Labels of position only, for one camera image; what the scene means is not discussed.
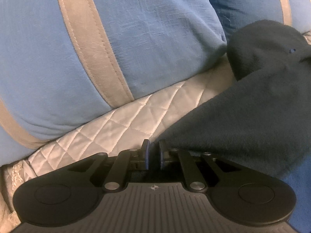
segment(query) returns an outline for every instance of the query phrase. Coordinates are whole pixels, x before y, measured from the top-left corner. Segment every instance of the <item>pillow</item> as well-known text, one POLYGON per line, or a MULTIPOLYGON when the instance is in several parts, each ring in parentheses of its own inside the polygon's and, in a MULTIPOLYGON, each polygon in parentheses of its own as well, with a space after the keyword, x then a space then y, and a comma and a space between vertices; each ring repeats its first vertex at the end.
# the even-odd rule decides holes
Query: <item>pillow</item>
POLYGON ((224 28, 227 40, 233 32, 255 21, 268 19, 311 30, 310 0, 209 0, 224 28))
POLYGON ((0 166, 225 49, 208 0, 0 0, 0 166))

